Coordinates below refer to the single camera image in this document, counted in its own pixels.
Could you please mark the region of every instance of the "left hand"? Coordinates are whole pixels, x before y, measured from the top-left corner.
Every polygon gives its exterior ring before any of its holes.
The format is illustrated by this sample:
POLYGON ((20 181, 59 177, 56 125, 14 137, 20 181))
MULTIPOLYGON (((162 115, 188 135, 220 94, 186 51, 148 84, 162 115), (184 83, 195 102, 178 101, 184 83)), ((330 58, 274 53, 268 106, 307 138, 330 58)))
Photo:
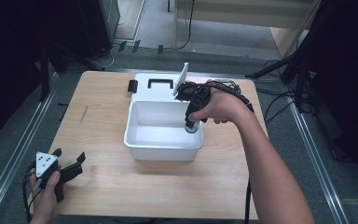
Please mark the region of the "left hand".
MULTIPOLYGON (((55 171, 48 179, 45 189, 41 189, 41 192, 34 198, 34 216, 30 223, 52 223, 58 215, 59 206, 57 202, 54 189, 60 180, 60 172, 55 171)), ((34 188, 36 185, 36 177, 32 175, 30 177, 30 187, 34 188)))

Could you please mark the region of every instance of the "aluminum rail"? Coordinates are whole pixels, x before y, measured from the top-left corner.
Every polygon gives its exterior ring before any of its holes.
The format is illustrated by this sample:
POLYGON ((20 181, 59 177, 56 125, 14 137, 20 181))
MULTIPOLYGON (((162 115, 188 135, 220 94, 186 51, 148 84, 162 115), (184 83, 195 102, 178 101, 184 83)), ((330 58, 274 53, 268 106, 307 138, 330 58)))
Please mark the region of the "aluminum rail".
POLYGON ((22 134, 19 143, 17 144, 10 159, 8 160, 4 171, 0 175, 0 203, 5 197, 7 189, 9 188, 13 177, 15 176, 17 170, 20 167, 25 153, 28 151, 28 147, 30 146, 34 138, 34 134, 36 133, 41 120, 45 116, 46 111, 48 110, 48 107, 51 103, 51 99, 55 94, 56 86, 59 79, 59 75, 57 73, 54 73, 50 81, 50 93, 48 94, 44 102, 39 103, 38 107, 36 108, 36 111, 34 112, 33 117, 31 118, 31 121, 29 122, 27 128, 22 134))
MULTIPOLYGON (((285 88, 287 91, 290 91, 289 87, 286 86, 285 88)), ((291 99, 290 97, 288 97, 287 99, 289 103, 292 103, 293 99, 291 99)), ((293 116, 295 117, 297 127, 301 133, 306 149, 310 155, 310 160, 319 179, 322 190, 324 192, 324 196, 330 207, 335 222, 339 224, 350 223, 345 213, 344 207, 342 206, 342 202, 337 194, 336 187, 334 186, 329 173, 324 167, 324 163, 322 161, 321 156, 319 155, 318 148, 313 141, 312 135, 307 126, 307 122, 305 121, 302 114, 298 112, 296 104, 291 104, 290 108, 292 110, 293 116)))

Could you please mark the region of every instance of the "black handheld device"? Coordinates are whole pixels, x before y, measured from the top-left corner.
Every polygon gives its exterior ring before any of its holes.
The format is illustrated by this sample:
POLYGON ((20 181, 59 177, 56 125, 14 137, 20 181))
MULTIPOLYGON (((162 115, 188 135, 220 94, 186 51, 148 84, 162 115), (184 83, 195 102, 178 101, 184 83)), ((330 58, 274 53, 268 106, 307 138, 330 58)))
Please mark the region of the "black handheld device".
POLYGON ((252 112, 254 112, 251 102, 241 94, 240 86, 231 80, 215 80, 203 84, 186 81, 178 87, 175 99, 179 101, 189 101, 185 118, 185 129, 188 133, 195 133, 198 129, 197 123, 188 119, 189 115, 193 112, 201 110, 209 104, 211 99, 211 88, 216 88, 220 91, 224 91, 238 97, 252 112))
POLYGON ((26 185, 29 181, 29 177, 33 175, 31 174, 31 170, 33 168, 34 168, 34 174, 36 176, 36 185, 34 186, 34 189, 32 189, 32 191, 36 191, 38 189, 45 189, 46 184, 48 183, 48 179, 51 177, 51 175, 55 171, 60 172, 60 180, 54 189, 57 202, 61 202, 64 199, 63 192, 62 192, 63 184, 83 173, 83 169, 81 165, 83 161, 86 159, 86 155, 84 152, 80 154, 79 157, 77 157, 75 163, 63 169, 59 169, 58 158, 61 156, 61 154, 62 154, 62 150, 60 148, 57 148, 52 154, 37 152, 35 161, 33 161, 26 170, 25 177, 22 181, 22 196, 24 200, 24 206, 27 213, 28 222, 30 222, 32 219, 30 213, 32 202, 28 204, 27 195, 26 195, 26 185))

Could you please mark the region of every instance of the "white plastic bin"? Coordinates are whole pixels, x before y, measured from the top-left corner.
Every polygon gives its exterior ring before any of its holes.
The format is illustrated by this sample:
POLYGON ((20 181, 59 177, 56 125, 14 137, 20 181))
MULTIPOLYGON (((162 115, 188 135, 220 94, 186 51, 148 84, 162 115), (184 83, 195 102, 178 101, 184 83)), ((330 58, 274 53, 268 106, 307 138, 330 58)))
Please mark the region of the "white plastic bin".
POLYGON ((185 130, 187 102, 131 102, 124 143, 136 160, 193 161, 203 146, 202 126, 185 130))

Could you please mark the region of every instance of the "wooden table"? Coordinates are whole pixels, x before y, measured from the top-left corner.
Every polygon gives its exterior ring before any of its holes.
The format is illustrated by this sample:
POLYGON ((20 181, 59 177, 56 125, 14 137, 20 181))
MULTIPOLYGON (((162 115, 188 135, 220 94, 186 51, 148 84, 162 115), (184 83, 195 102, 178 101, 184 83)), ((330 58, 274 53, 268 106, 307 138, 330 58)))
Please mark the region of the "wooden table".
MULTIPOLYGON (((86 153, 83 174, 67 183, 60 213, 244 219, 248 170, 236 127, 209 119, 203 125, 204 146, 192 162, 136 161, 123 143, 131 100, 127 88, 133 78, 85 72, 80 79, 50 149, 62 149, 62 167, 86 153)), ((266 130, 254 83, 235 82, 266 130)), ((250 218, 257 219, 253 201, 250 218)))

